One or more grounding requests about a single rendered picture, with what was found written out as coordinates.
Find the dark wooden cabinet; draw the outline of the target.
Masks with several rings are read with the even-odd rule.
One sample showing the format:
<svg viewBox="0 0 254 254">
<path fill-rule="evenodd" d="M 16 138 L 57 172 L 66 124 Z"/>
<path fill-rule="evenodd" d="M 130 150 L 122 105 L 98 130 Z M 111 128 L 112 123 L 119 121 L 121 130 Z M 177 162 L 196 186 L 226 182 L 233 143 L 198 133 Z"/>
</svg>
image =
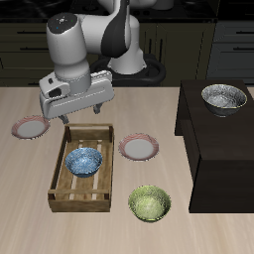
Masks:
<svg viewBox="0 0 254 254">
<path fill-rule="evenodd" d="M 189 212 L 254 213 L 254 99 L 217 117 L 202 90 L 211 80 L 181 83 L 175 134 L 185 140 L 193 182 Z"/>
</svg>

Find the blue bowl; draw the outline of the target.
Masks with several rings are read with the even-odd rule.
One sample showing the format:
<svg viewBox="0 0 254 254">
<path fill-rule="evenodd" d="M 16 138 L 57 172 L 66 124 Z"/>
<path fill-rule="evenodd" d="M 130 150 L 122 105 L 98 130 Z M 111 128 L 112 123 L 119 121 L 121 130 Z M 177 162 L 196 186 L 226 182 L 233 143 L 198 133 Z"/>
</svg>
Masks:
<svg viewBox="0 0 254 254">
<path fill-rule="evenodd" d="M 93 176 L 102 165 L 102 155 L 93 148 L 78 148 L 71 151 L 65 158 L 66 168 L 78 178 Z"/>
</svg>

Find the wooden slat tray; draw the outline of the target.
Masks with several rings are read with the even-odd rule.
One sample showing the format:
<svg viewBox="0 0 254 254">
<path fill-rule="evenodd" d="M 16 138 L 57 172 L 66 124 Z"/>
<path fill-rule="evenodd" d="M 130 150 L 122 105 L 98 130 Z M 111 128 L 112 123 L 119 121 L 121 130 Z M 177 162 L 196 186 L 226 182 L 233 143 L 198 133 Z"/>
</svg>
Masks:
<svg viewBox="0 0 254 254">
<path fill-rule="evenodd" d="M 114 129 L 66 124 L 48 202 L 52 212 L 109 212 Z"/>
</svg>

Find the white plate with red rim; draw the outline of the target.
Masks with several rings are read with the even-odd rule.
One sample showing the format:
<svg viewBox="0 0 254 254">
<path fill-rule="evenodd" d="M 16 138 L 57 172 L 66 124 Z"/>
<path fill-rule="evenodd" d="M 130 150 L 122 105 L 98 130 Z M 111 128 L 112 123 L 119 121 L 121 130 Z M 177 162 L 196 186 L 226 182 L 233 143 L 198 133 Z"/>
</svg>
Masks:
<svg viewBox="0 0 254 254">
<path fill-rule="evenodd" d="M 33 140 L 44 135 L 50 126 L 50 121 L 43 116 L 27 116 L 12 126 L 11 134 L 18 139 Z"/>
<path fill-rule="evenodd" d="M 118 151 L 123 157 L 136 162 L 144 162 L 154 158 L 159 150 L 158 141 L 144 133 L 128 135 L 118 145 Z"/>
</svg>

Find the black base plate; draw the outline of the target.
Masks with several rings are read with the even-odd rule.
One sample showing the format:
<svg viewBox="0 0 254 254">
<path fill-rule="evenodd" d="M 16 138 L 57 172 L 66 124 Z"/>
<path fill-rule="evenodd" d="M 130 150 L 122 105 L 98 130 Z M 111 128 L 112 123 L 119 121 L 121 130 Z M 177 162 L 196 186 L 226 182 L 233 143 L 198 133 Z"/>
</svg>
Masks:
<svg viewBox="0 0 254 254">
<path fill-rule="evenodd" d="M 109 70 L 112 73 L 114 87 L 157 87 L 166 77 L 165 67 L 152 54 L 144 54 L 146 67 L 134 74 L 120 74 L 108 67 L 110 58 L 100 56 L 90 66 L 91 72 Z"/>
</svg>

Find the grey bowl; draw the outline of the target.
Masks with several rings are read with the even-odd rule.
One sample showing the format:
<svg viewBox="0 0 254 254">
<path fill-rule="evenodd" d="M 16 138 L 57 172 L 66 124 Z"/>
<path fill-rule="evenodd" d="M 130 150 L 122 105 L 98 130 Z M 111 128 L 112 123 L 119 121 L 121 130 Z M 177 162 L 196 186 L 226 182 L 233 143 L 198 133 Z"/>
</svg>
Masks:
<svg viewBox="0 0 254 254">
<path fill-rule="evenodd" d="M 212 84 L 201 92 L 205 107 L 215 116 L 235 114 L 247 103 L 247 95 L 239 88 L 228 84 Z"/>
</svg>

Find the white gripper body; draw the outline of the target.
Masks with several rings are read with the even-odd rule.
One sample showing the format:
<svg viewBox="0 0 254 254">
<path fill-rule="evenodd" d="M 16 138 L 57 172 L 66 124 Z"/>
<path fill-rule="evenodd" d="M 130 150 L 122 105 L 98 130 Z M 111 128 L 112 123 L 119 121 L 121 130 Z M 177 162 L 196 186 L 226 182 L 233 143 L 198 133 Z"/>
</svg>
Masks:
<svg viewBox="0 0 254 254">
<path fill-rule="evenodd" d="M 40 80 L 40 104 L 43 115 L 53 119 L 111 100 L 112 74 L 103 70 L 76 80 L 61 81 L 52 72 Z"/>
</svg>

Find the green bowl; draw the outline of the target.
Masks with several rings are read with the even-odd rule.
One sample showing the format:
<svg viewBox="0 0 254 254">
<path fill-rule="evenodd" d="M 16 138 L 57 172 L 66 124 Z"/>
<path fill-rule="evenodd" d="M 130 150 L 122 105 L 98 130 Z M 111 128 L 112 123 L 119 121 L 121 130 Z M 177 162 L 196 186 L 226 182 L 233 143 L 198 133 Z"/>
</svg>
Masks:
<svg viewBox="0 0 254 254">
<path fill-rule="evenodd" d="M 172 207 L 170 196 L 156 186 L 141 186 L 131 192 L 128 205 L 132 213 L 144 222 L 157 222 Z"/>
</svg>

